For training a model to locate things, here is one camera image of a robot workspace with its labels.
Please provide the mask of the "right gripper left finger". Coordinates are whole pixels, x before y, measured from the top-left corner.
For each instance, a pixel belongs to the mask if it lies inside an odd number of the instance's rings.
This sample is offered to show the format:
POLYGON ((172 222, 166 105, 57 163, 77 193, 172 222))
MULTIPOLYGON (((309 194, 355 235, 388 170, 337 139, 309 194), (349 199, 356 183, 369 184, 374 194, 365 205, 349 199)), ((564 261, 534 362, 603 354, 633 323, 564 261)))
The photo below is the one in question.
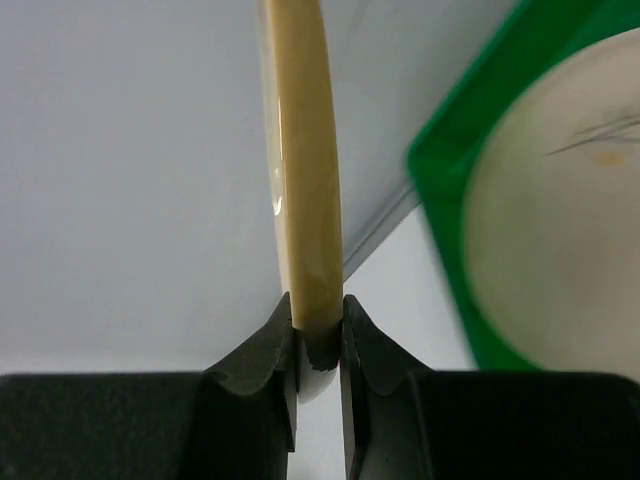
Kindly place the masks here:
POLYGON ((296 434, 296 338, 282 298, 203 371, 1 379, 5 479, 283 479, 296 434))

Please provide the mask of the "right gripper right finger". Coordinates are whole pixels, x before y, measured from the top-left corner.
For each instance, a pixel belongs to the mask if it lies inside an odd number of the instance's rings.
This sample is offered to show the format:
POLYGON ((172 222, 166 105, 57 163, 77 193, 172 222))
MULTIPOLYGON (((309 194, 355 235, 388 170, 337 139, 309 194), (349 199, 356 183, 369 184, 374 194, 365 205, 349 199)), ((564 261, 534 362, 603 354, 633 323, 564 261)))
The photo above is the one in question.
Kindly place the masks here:
POLYGON ((350 479, 635 479, 639 387, 624 377, 440 371, 344 300, 350 479))

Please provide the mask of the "green cream plate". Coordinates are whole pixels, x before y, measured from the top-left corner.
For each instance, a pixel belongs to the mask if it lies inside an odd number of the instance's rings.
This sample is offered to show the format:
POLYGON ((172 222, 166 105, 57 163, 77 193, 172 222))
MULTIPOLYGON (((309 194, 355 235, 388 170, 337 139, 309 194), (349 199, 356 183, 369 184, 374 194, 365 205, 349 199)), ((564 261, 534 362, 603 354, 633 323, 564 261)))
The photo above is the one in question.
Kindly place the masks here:
POLYGON ((584 48, 502 116, 464 196, 463 265, 497 336, 557 370, 639 375, 639 33, 584 48))

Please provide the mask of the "yellow cream plate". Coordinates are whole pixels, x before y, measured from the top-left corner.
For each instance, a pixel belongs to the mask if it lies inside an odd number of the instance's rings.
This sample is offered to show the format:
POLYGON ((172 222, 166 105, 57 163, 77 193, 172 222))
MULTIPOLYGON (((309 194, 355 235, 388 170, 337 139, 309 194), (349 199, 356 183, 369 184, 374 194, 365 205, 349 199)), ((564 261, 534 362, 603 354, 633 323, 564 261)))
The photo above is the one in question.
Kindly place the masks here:
POLYGON ((281 286, 290 298, 298 395, 332 381, 340 356, 343 245, 328 49, 317 1, 258 4, 265 134, 281 286))

